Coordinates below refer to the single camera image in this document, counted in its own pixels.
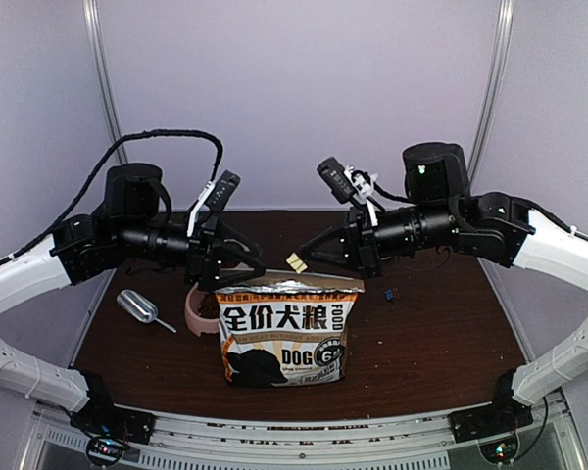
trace pet food bag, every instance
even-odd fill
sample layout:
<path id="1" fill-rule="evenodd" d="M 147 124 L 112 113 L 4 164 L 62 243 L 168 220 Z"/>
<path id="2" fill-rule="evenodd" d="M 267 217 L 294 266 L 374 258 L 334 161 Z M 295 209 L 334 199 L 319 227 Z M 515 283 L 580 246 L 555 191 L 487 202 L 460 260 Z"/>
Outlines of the pet food bag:
<path id="1" fill-rule="evenodd" d="M 289 271 L 216 291 L 226 380 L 280 387 L 342 379 L 346 321 L 363 291 L 360 280 Z"/>

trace pink dog bowl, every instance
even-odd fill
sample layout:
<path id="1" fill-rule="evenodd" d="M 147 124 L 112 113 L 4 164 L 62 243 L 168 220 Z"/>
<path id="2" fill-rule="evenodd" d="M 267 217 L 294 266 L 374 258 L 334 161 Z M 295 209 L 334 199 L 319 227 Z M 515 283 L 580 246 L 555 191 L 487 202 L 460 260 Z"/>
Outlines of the pink dog bowl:
<path id="1" fill-rule="evenodd" d="M 206 292 L 199 291 L 197 285 L 194 285 L 185 299 L 185 322 L 196 336 L 201 336 L 203 333 L 216 334 L 219 332 L 217 318 L 202 318 L 198 315 L 198 307 L 206 295 Z"/>

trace metal scoop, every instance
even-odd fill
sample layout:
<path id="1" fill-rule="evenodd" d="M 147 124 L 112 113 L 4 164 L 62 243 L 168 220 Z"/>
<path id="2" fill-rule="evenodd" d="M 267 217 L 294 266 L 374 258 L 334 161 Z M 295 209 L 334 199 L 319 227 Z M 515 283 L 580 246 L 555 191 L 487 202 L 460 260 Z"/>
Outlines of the metal scoop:
<path id="1" fill-rule="evenodd" d="M 156 321 L 160 325 L 168 328 L 173 333 L 176 333 L 176 328 L 157 318 L 159 313 L 157 306 L 141 294 L 138 294 L 135 291 L 131 291 L 130 289 L 126 289 L 118 294 L 117 301 L 119 306 L 137 318 L 137 320 L 140 322 L 152 323 L 153 321 Z"/>

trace cable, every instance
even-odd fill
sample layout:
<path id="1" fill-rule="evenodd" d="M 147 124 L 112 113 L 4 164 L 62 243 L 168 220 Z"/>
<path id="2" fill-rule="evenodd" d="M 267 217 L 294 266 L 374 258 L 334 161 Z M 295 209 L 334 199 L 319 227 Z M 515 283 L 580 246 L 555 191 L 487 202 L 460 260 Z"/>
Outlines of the cable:
<path id="1" fill-rule="evenodd" d="M 105 152 L 105 155 L 102 156 L 100 161 L 92 169 L 91 173 L 89 173 L 89 175 L 85 179 L 85 183 L 82 185 L 82 187 L 80 188 L 80 191 L 78 191 L 78 193 L 76 194 L 76 196 L 74 197 L 72 202 L 68 205 L 68 207 L 63 212 L 61 212 L 61 214 L 55 219 L 55 221 L 52 222 L 52 224 L 50 224 L 50 226 L 48 228 L 46 228 L 42 233 L 37 235 L 35 238 L 33 238 L 30 242 L 28 242 L 26 245 L 21 247 L 19 250 L 13 252 L 10 256 L 1 258 L 0 259 L 0 266 L 3 264 L 6 264 L 11 259 L 14 259 L 14 258 L 17 258 L 17 257 L 23 255 L 24 253 L 26 253 L 30 249 L 34 248 L 44 238 L 46 238 L 48 235 L 50 235 L 59 226 L 59 224 L 61 222 L 64 221 L 64 219 L 68 216 L 68 214 L 70 214 L 70 212 L 72 212 L 74 210 L 76 205 L 80 202 L 82 197 L 85 195 L 85 193 L 89 189 L 89 186 L 91 186 L 92 181 L 94 180 L 94 178 L 96 177 L 96 175 L 98 174 L 100 169 L 103 167 L 103 165 L 107 162 L 109 157 L 118 149 L 118 147 L 120 145 L 124 144 L 125 142 L 130 142 L 133 140 L 144 140 L 144 139 L 150 139 L 153 137 L 193 137 L 193 138 L 197 138 L 197 139 L 205 139 L 205 140 L 210 141 L 216 147 L 216 159 L 214 160 L 214 169 L 212 171 L 212 175 L 211 175 L 210 179 L 213 180 L 216 178 L 216 174 L 218 173 L 218 168 L 219 168 L 221 160 L 222 160 L 222 154 L 224 152 L 224 148 L 223 148 L 222 142 L 215 135 L 212 135 L 208 132 L 204 132 L 202 130 L 183 130 L 183 129 L 154 129 L 154 130 L 146 130 L 143 132 L 139 132 L 137 134 L 124 135 L 120 139 L 118 139 L 116 142 L 114 142 L 114 144 L 111 147 L 109 147 L 107 152 Z"/>
<path id="2" fill-rule="evenodd" d="M 465 232 L 474 232 L 474 227 L 460 214 L 460 195 L 451 196 L 448 200 L 449 212 L 455 218 L 455 222 Z"/>
<path id="3" fill-rule="evenodd" d="M 83 429 L 80 427 L 80 425 L 74 420 L 74 418 L 72 417 L 72 414 L 67 411 L 65 408 L 63 408 L 62 406 L 59 406 L 59 408 L 66 413 L 66 416 L 68 416 L 68 419 L 70 419 L 70 425 L 77 428 L 78 431 L 80 431 L 82 434 L 84 434 L 85 436 L 87 436 L 89 439 L 93 439 L 94 435 L 91 434 L 89 431 L 87 431 L 86 429 Z"/>
<path id="4" fill-rule="evenodd" d="M 443 260 L 441 260 L 440 262 L 438 262 L 435 266 L 426 267 L 426 268 L 423 268 L 423 269 L 414 269 L 412 267 L 403 266 L 400 263 L 399 263 L 399 266 L 401 266 L 406 271 L 411 271 L 411 272 L 426 272 L 426 271 L 432 271 L 434 269 L 437 269 L 438 267 L 444 266 L 447 262 L 449 262 L 449 259 L 451 258 L 451 249 L 449 247 L 436 247 L 435 253 L 437 253 L 438 255 L 442 255 L 443 253 L 446 253 L 447 256 Z"/>
<path id="5" fill-rule="evenodd" d="M 382 198 L 385 198 L 389 201 L 396 201 L 398 203 L 406 203 L 406 204 L 413 204 L 412 201 L 410 201 L 409 198 L 406 198 L 404 196 L 396 196 L 392 193 L 388 193 L 385 189 L 383 189 L 379 183 L 374 183 L 374 190 L 379 193 L 379 196 L 381 196 Z"/>
<path id="6" fill-rule="evenodd" d="M 352 174 L 353 175 L 360 175 L 367 181 L 368 184 L 373 184 L 372 178 L 370 178 L 370 175 L 368 174 L 367 171 L 362 171 L 360 169 L 354 169 Z M 388 193 L 377 182 L 374 183 L 374 190 L 377 193 L 379 193 L 379 196 L 381 196 L 382 198 L 385 198 L 389 201 L 396 201 L 398 203 L 413 204 L 412 201 L 410 201 L 408 198 L 406 198 L 404 196 L 396 196 L 392 193 Z"/>
<path id="7" fill-rule="evenodd" d="M 572 233 L 572 229 L 571 229 L 571 227 L 568 224 L 566 224 L 563 220 L 561 220 L 559 217 L 557 217 L 554 213 L 547 211 L 545 208 L 543 208 L 539 204 L 534 203 L 533 201 L 529 201 L 528 199 L 523 199 L 523 198 L 513 198 L 513 200 L 514 201 L 518 201 L 518 202 L 520 202 L 522 204 L 526 204 L 531 209 L 534 209 L 536 211 L 539 211 L 545 217 L 547 217 L 547 220 L 549 220 L 550 222 L 556 224 L 563 231 L 565 231 L 567 233 Z M 585 240 L 586 242 L 588 242 L 588 235 L 586 235 L 585 233 L 581 233 L 579 231 L 576 231 L 573 234 L 573 236 L 575 236 L 577 238 L 581 238 L 582 240 Z"/>
<path id="8" fill-rule="evenodd" d="M 536 444 L 538 444 L 538 441 L 540 440 L 540 438 L 542 437 L 542 435 L 545 432 L 545 428 L 547 427 L 547 422 L 549 421 L 549 402 L 547 401 L 546 396 L 542 397 L 542 400 L 545 403 L 545 419 L 542 421 L 542 426 L 540 426 L 540 431 L 538 431 L 538 434 L 536 435 L 536 438 L 533 440 L 533 443 L 531 443 L 529 445 L 529 447 L 525 449 L 525 452 L 523 452 L 518 457 L 514 458 L 514 463 L 518 462 L 519 460 L 524 458 L 528 453 L 530 453 L 531 450 L 536 446 Z"/>
<path id="9" fill-rule="evenodd" d="M 385 213 L 385 207 L 381 205 L 373 196 L 369 196 L 368 199 L 372 202 L 372 204 L 379 209 L 379 212 Z"/>

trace brown wooden surface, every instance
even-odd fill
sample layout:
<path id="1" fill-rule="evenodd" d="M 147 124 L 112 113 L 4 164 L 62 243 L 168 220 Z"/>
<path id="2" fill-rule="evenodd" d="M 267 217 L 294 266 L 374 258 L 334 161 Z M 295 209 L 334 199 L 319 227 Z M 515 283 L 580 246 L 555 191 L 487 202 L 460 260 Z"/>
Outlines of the brown wooden surface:
<path id="1" fill-rule="evenodd" d="M 336 212 L 228 212 L 225 220 L 264 247 L 269 267 L 332 223 Z M 348 318 L 347 377 L 310 387 L 227 386 L 218 335 L 186 327 L 189 286 L 174 274 L 118 270 L 85 338 L 76 367 L 103 375 L 121 404 L 170 413 L 252 420 L 328 420 L 404 415 L 489 401 L 497 377 L 523 363 L 514 334 L 477 260 L 435 251 L 389 261 L 366 282 Z M 383 292 L 397 287 L 392 303 Z M 115 301 L 133 289 L 178 329 L 143 325 Z"/>

